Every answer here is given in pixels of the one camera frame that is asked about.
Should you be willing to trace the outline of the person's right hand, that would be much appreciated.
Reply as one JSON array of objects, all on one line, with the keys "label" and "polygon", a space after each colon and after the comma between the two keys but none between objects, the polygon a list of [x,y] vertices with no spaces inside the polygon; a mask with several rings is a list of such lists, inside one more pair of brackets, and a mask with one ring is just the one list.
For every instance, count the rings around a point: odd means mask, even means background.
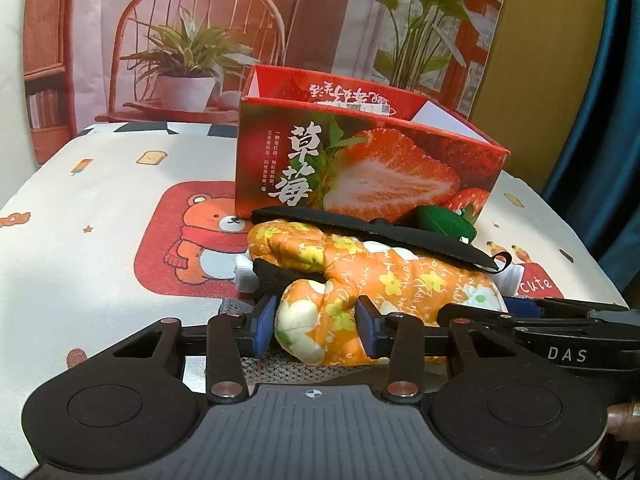
[{"label": "person's right hand", "polygon": [[619,441],[639,441],[640,403],[630,402],[609,406],[606,432]]}]

